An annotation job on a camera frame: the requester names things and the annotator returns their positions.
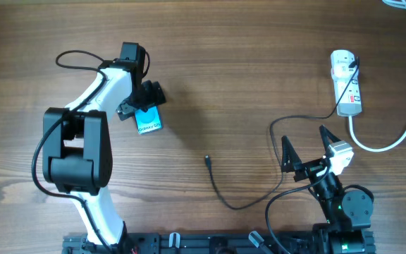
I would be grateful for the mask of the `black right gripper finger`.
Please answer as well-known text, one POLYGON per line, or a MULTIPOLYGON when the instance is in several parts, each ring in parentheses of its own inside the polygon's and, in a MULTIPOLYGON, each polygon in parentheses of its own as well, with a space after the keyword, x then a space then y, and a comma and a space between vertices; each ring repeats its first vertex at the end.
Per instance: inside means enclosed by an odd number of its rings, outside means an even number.
POLYGON ((337 136, 335 136, 334 134, 332 134, 332 132, 330 132, 330 130, 327 129, 327 127, 325 127, 325 125, 321 125, 319 127, 319 132, 321 134, 321 139, 322 139, 322 143, 323 143, 325 150, 328 149, 328 146, 331 143, 340 142, 340 139, 337 136))
POLYGON ((288 166, 294 165, 294 164, 301 164, 302 161, 298 154, 296 153, 292 143, 290 142, 289 138, 284 135, 281 138, 281 143, 282 143, 282 165, 283 166, 288 166))

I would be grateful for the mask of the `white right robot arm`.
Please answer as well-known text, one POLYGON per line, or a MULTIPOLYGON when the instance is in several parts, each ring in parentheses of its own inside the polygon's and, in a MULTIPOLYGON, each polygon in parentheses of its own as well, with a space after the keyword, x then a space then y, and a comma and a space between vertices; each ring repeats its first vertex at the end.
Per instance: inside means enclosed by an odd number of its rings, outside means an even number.
POLYGON ((325 149, 323 157, 302 162, 284 135, 282 167, 285 173, 295 174, 296 182, 309 180, 310 192, 319 202, 326 223, 315 224, 310 231, 279 233, 278 238, 289 253, 375 253, 374 234, 368 230, 374 195, 360 185, 344 187, 338 178, 354 156, 352 146, 325 126, 319 130, 325 149))

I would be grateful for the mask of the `smartphone with teal screen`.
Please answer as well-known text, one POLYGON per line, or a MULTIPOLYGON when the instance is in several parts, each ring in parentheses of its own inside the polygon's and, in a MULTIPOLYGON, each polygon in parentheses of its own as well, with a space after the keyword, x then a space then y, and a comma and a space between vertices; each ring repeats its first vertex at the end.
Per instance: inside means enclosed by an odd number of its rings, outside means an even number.
POLYGON ((140 109, 137 110, 135 112, 135 121, 140 135, 158 131, 163 127, 158 107, 152 107, 146 112, 140 109))

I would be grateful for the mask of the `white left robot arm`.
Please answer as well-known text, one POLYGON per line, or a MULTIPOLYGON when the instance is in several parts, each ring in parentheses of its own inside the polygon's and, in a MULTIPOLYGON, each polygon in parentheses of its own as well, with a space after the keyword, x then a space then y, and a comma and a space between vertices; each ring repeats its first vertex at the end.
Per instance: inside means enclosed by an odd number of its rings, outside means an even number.
POLYGON ((43 136, 32 159, 32 178, 43 193, 52 195, 37 178, 42 160, 46 182, 55 196, 72 200, 86 233, 66 236, 63 253, 138 253, 139 241, 129 237, 115 210, 108 183, 113 169, 109 121, 118 115, 134 118, 140 134, 162 129, 159 105, 166 98, 158 82, 145 80, 151 63, 146 49, 125 42, 119 57, 101 60, 97 77, 76 100, 44 113, 43 136))

